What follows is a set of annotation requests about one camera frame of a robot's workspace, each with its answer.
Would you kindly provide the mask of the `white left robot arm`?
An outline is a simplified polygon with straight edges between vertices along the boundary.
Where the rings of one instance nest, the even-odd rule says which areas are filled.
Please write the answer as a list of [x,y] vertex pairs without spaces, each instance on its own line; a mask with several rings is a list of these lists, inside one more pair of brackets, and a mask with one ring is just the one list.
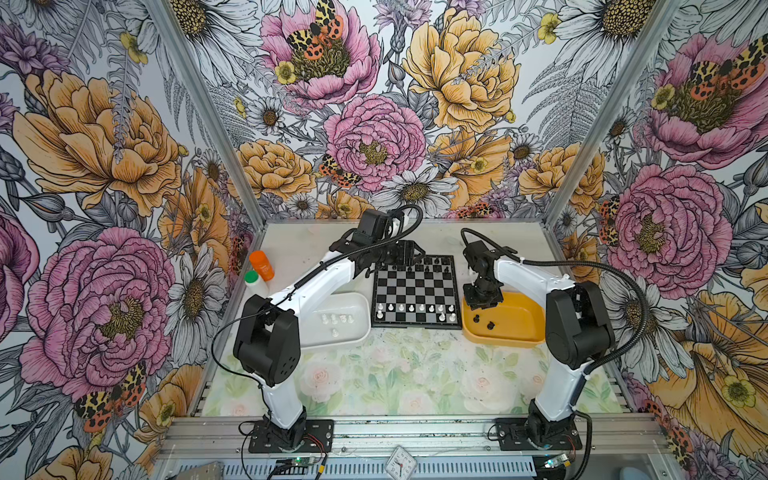
[[233,355],[244,376],[259,385],[267,407],[254,426],[255,438],[282,451],[296,451],[311,437],[307,410],[292,379],[301,358],[302,320],[361,273],[407,251],[405,238],[423,218],[423,209],[413,204],[388,212],[366,210],[358,225],[333,242],[301,278],[268,297],[253,293],[244,301],[235,319]]

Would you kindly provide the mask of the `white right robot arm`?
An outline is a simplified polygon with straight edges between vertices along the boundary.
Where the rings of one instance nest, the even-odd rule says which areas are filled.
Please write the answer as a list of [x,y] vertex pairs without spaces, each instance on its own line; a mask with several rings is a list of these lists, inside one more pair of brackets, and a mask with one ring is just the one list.
[[544,339],[550,365],[542,390],[530,402],[524,424],[528,441],[545,448],[574,427],[576,404],[597,361],[615,345],[610,319],[598,286],[555,277],[536,266],[507,259],[482,241],[465,246],[463,255],[477,273],[463,286],[464,301],[473,311],[504,310],[504,301],[523,300],[512,312],[544,317]]

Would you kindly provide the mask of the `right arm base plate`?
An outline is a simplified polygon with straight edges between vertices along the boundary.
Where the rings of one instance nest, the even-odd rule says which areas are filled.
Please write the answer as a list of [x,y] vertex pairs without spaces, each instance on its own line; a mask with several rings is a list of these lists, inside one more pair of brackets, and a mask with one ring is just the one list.
[[502,451],[578,451],[583,448],[573,417],[557,422],[538,417],[497,418],[488,437]]

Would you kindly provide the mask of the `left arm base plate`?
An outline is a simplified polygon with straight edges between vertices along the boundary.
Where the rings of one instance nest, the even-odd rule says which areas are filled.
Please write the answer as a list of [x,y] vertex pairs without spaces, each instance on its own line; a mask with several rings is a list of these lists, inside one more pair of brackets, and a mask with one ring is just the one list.
[[258,420],[248,435],[251,454],[329,453],[332,449],[333,420],[300,419],[289,429],[281,429],[266,417]]

